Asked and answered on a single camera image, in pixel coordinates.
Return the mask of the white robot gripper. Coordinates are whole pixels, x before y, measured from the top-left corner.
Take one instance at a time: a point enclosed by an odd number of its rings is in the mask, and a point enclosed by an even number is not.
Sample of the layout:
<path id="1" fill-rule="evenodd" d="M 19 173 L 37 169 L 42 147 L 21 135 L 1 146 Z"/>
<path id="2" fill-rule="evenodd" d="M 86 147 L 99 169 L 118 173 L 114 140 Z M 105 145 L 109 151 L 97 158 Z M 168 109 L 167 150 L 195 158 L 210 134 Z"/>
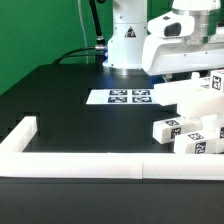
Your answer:
<path id="1" fill-rule="evenodd" d="M 150 76 L 224 67 L 224 27 L 217 27 L 207 43 L 191 43 L 196 19 L 164 14 L 148 22 L 148 31 L 142 67 Z"/>

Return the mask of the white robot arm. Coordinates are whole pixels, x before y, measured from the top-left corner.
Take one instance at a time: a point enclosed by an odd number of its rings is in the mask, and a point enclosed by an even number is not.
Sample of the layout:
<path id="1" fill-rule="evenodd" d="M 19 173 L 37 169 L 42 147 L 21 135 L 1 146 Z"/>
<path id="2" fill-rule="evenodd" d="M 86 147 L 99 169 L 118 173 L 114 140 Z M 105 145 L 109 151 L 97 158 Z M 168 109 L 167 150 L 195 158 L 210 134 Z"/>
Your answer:
<path id="1" fill-rule="evenodd" d="M 174 0 L 172 10 L 148 22 L 142 67 L 162 75 L 224 67 L 221 0 Z"/>

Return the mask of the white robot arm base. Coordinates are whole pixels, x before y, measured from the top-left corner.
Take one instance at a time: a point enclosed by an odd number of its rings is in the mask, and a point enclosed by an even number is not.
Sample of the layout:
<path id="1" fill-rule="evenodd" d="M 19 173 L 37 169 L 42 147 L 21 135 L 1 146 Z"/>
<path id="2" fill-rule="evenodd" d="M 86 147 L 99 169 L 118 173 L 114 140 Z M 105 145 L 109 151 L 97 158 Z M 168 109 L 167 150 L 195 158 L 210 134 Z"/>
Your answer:
<path id="1" fill-rule="evenodd" d="M 113 69 L 141 69 L 148 0 L 113 0 L 112 6 L 113 34 L 103 65 Z"/>

